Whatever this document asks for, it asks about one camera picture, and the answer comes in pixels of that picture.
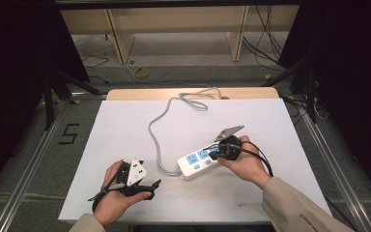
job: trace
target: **white tabletop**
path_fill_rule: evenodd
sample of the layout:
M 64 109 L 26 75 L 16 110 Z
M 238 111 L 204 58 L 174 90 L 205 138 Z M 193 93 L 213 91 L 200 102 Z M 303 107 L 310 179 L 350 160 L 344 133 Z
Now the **white tabletop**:
M 248 135 L 265 153 L 274 176 L 302 191 L 329 214 L 329 209 L 281 99 L 204 100 L 208 111 L 173 101 L 168 113 L 152 126 L 166 169 L 177 159 L 211 143 L 221 130 L 244 125 L 236 136 Z M 262 192 L 217 166 L 191 180 L 168 177 L 157 166 L 156 145 L 149 123 L 167 101 L 104 101 L 71 184 L 60 220 L 74 222 L 92 213 L 87 200 L 100 190 L 105 169 L 114 161 L 144 160 L 150 185 L 161 179 L 156 196 L 131 206 L 120 221 L 136 224 L 263 223 Z

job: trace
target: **beige jacket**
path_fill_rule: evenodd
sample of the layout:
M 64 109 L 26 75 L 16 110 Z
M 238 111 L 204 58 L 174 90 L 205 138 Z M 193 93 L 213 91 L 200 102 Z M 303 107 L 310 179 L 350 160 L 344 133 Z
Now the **beige jacket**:
M 353 231 L 303 193 L 275 177 L 264 187 L 262 206 L 276 231 Z M 92 215 L 85 214 L 71 229 L 71 232 L 78 231 L 103 232 L 104 229 Z

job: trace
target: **power strip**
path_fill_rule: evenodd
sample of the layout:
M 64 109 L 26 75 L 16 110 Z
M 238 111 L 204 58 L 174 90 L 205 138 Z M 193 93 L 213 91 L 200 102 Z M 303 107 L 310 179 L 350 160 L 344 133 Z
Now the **power strip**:
M 182 179 L 188 180 L 197 174 L 200 174 L 203 171 L 218 165 L 218 162 L 216 160 L 212 160 L 209 156 L 210 152 L 218 151 L 218 147 L 213 145 L 216 145 L 216 143 L 190 153 L 177 160 L 177 163 L 183 172 L 183 175 L 180 176 Z

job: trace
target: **gray carpet floor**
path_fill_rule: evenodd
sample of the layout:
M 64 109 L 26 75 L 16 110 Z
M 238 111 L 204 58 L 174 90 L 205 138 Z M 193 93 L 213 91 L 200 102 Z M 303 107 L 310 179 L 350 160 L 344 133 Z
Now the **gray carpet floor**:
M 189 87 L 189 84 L 204 83 L 216 87 L 260 86 L 265 82 L 265 75 L 276 76 L 279 72 L 261 67 L 152 67 L 150 74 L 143 81 L 177 82 L 172 84 L 155 84 L 135 81 L 127 68 L 95 68 L 87 69 L 91 84 L 102 91 L 115 88 L 173 88 Z M 278 83 L 275 87 L 280 94 L 289 94 L 290 79 Z M 70 85 L 72 92 L 83 92 Z M 33 181 L 24 196 L 9 231 L 67 231 L 71 226 L 57 219 L 64 199 L 68 193 L 74 173 L 80 162 L 84 147 L 94 125 L 101 99 L 92 95 L 73 97 L 81 99 L 79 103 L 70 102 L 66 107 L 57 129 L 50 140 L 43 160 L 34 175 Z M 286 104 L 291 115 L 297 110 Z M 353 223 L 352 214 L 346 205 L 336 183 L 333 181 L 306 124 L 298 115 L 292 118 L 295 128 L 308 157 L 323 194 L 330 199 Z M 11 192 L 14 191 L 23 170 L 35 152 L 44 133 L 44 105 L 37 107 L 29 128 L 23 134 L 16 155 L 10 159 L 0 175 L 0 212 L 5 206 Z M 70 141 L 62 136 L 67 124 L 78 124 L 70 127 L 69 132 L 77 133 L 73 144 L 61 145 L 60 142 Z M 334 122 L 334 119 L 318 120 L 328 145 L 334 152 L 352 187 L 371 217 L 371 183 L 360 165 L 352 159 L 352 154 Z M 347 223 L 334 209 L 332 213 L 342 222 Z M 108 231 L 130 231 L 131 226 L 115 223 Z

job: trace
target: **person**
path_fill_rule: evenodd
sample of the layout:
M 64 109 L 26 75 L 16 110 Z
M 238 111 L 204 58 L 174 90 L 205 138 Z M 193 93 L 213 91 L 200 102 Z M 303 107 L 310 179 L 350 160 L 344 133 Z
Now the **person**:
M 258 154 L 258 149 L 250 143 L 248 136 L 240 137 L 240 141 L 244 149 Z M 353 231 L 300 191 L 277 177 L 271 177 L 263 163 L 250 154 L 242 152 L 237 160 L 218 159 L 218 162 L 263 191 L 262 207 L 270 217 L 275 231 Z M 117 161 L 107 169 L 104 186 L 122 163 L 122 160 Z M 149 196 L 149 192 L 139 192 L 125 197 L 119 191 L 110 191 L 100 201 L 95 212 L 83 215 L 71 231 L 105 231 L 104 228 L 119 219 L 129 206 Z

